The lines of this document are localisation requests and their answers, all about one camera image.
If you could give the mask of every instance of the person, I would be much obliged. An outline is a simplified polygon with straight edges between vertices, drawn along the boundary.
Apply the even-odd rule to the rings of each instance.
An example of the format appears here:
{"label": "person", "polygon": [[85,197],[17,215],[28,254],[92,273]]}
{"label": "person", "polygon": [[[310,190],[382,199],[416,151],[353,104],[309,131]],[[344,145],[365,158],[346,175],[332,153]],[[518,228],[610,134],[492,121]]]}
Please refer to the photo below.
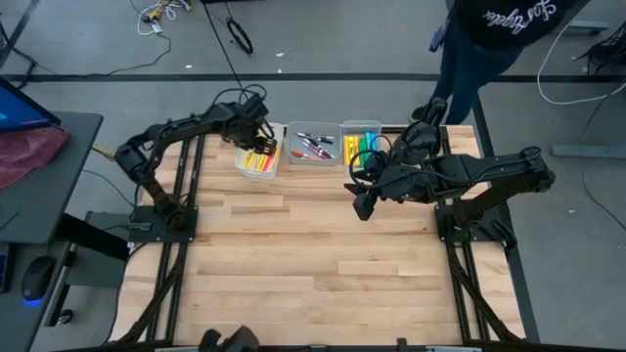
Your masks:
{"label": "person", "polygon": [[525,47],[557,28],[575,4],[576,0],[455,0],[443,36],[437,85],[430,101],[415,109],[409,120],[424,120],[433,102],[452,96],[446,124],[462,123],[478,89],[509,69]]}

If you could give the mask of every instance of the blue jeans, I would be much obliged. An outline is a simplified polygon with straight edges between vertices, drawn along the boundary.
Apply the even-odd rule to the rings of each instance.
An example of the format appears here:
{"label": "blue jeans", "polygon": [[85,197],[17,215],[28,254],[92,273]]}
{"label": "blue jeans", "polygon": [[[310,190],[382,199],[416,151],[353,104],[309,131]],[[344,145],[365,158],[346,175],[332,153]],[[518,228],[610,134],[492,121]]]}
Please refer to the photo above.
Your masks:
{"label": "blue jeans", "polygon": [[460,124],[468,117],[478,89],[509,69],[523,48],[488,50],[471,44],[452,16],[446,32],[441,75],[432,97],[445,101],[453,96],[446,124]]}

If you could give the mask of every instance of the computer monitor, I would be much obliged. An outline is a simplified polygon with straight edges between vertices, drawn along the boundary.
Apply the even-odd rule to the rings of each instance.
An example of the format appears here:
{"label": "computer monitor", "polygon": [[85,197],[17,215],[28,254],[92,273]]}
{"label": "computer monitor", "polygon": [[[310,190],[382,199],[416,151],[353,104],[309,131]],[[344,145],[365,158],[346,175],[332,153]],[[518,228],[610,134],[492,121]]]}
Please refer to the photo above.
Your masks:
{"label": "computer monitor", "polygon": [[0,132],[58,126],[61,121],[0,78]]}

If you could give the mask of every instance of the butcher block tabletop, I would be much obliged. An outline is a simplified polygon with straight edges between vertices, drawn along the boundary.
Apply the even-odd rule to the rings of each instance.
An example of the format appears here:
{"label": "butcher block tabletop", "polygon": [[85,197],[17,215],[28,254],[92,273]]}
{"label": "butcher block tabletop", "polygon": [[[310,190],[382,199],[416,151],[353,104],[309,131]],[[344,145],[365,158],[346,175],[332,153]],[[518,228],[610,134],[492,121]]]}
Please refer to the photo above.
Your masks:
{"label": "butcher block tabletop", "polygon": [[[471,126],[448,131],[452,153],[479,156]],[[434,204],[379,201],[372,218],[360,221],[354,196],[343,187],[349,182],[343,165],[292,165],[283,154],[276,179],[256,180],[235,167],[235,151],[217,136],[206,139],[176,345],[197,345],[208,329],[230,335],[240,325],[262,345],[393,345],[398,337],[413,345],[462,342]],[[171,146],[157,171],[169,192],[179,153],[180,145]],[[494,242],[472,249],[485,299],[523,336],[503,249]],[[112,339],[128,331],[152,298],[160,251],[161,244],[151,243],[130,259]]]}

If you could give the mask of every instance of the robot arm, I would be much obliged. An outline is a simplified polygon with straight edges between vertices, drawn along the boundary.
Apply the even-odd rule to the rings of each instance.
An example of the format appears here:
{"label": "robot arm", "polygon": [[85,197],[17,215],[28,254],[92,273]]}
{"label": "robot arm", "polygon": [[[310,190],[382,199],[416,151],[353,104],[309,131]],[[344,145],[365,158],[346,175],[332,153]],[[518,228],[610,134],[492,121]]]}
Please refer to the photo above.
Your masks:
{"label": "robot arm", "polygon": [[435,156],[439,144],[437,129],[419,122],[398,137],[389,154],[372,153],[364,170],[350,172],[355,184],[345,188],[356,196],[353,206],[359,218],[370,218],[378,198],[431,203],[459,198],[481,182],[499,181],[478,197],[455,203],[455,217],[461,226],[501,201],[519,193],[545,192],[555,182],[555,174],[537,147],[519,154],[475,158],[466,154]]}
{"label": "robot arm", "polygon": [[[217,133],[226,142],[243,150],[259,154],[273,154],[276,150],[274,133],[265,120],[268,113],[263,98],[252,95],[245,104],[219,103],[203,114],[192,114],[176,121],[150,126],[144,133],[131,137],[115,153],[115,160],[136,184],[144,187],[155,201],[156,212],[164,219],[170,231],[181,231],[187,226],[185,210],[178,199],[168,195],[155,178],[163,154],[171,144],[195,136]],[[262,130],[265,136],[259,136]],[[150,151],[146,156],[142,150]]]}

